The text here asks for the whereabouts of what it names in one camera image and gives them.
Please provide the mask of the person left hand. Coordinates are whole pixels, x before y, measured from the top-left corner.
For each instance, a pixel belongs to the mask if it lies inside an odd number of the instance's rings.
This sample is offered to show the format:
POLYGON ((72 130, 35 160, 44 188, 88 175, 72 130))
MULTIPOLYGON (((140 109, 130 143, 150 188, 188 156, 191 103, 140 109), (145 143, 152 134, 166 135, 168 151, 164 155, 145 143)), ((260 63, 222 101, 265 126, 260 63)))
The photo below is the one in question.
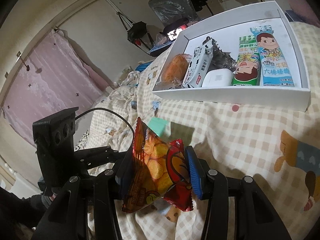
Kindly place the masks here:
POLYGON ((41 201, 44 207, 46 208, 46 210, 50 207, 55 197, 56 197, 56 194, 52 194, 51 196, 47 196, 44 194, 41 195, 41 201))

